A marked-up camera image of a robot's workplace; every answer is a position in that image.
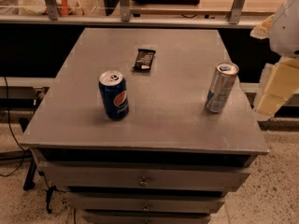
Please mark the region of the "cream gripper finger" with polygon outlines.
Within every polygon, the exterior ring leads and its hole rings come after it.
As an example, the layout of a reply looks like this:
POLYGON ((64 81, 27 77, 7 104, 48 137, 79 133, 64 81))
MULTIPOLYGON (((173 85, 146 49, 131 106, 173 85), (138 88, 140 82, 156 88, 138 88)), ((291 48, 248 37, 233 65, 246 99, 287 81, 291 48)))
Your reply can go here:
POLYGON ((267 63, 254 99, 254 111, 258 117, 273 117, 298 89, 298 59, 281 58, 275 64, 267 63))
POLYGON ((257 39, 268 38, 270 36, 270 29, 273 19, 274 15, 267 17, 264 21, 262 21, 260 24, 258 24, 251 30, 250 36, 257 39))

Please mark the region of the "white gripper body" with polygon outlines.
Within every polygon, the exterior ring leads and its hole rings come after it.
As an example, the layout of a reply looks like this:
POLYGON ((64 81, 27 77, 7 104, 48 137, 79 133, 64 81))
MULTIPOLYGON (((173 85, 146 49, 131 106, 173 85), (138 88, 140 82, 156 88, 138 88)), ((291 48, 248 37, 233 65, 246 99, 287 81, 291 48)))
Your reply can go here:
POLYGON ((285 0, 270 28, 270 49, 283 57, 299 57, 299 0, 285 0))

